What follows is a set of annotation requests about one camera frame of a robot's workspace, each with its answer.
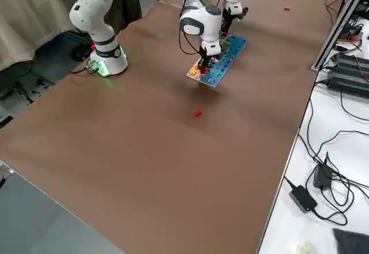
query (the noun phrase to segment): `beige curtain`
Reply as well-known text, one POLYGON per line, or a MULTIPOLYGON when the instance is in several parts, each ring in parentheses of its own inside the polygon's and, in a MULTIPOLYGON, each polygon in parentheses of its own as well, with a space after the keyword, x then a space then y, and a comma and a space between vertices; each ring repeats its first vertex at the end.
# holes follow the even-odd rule
POLYGON ((0 0, 0 70, 33 58, 35 50, 73 29, 76 0, 0 0))

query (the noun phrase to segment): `red wire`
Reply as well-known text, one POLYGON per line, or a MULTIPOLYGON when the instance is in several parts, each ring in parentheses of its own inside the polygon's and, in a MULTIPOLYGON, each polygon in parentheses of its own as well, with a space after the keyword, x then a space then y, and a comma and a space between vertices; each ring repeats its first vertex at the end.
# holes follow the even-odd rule
POLYGON ((355 58, 355 61, 356 61, 356 64, 357 64, 357 68, 359 68, 359 70, 360 70, 360 74, 363 76, 363 78, 366 80, 366 82, 369 83, 368 77, 364 74, 364 72, 362 71, 362 68, 360 67, 359 60, 357 59, 357 56, 354 56, 354 58, 355 58))

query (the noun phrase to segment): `blue component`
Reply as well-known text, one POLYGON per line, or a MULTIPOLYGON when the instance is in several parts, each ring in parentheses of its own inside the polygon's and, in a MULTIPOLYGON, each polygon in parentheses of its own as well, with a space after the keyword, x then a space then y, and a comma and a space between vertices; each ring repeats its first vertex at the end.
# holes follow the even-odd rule
POLYGON ((238 55, 247 44, 247 39, 243 39, 238 36, 229 36, 227 38, 227 42, 229 43, 227 52, 218 63, 214 63, 212 65, 213 67, 210 69, 210 73, 203 76, 200 79, 200 82, 211 87, 217 87, 221 79, 223 79, 224 75, 228 72, 233 62, 237 59, 238 55))

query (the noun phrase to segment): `blue circuit board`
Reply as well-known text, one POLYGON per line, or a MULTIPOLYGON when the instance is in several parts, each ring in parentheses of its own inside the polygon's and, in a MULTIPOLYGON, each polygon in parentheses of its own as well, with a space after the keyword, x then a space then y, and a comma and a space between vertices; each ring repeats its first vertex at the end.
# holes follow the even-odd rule
POLYGON ((217 87, 247 44, 247 39, 238 36, 229 36, 227 38, 220 38, 220 44, 222 48, 221 55, 223 56, 217 63, 211 62, 209 64, 210 72, 201 74, 197 69, 196 63, 187 73, 187 77, 211 87, 217 87))

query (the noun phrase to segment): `power adapter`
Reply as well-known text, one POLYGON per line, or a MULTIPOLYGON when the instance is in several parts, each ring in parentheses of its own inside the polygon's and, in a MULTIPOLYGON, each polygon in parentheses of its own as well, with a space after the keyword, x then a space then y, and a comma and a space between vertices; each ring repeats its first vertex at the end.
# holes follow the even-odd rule
POLYGON ((312 198, 312 196, 303 186, 295 186, 289 179, 287 179, 286 177, 284 178, 287 180, 292 188, 289 196, 299 207, 301 212, 306 214, 307 212, 312 211, 318 205, 318 203, 314 200, 314 198, 312 198))
POLYGON ((313 186, 323 191, 330 188, 332 184, 333 170, 327 164, 323 163, 317 166, 314 171, 313 186))

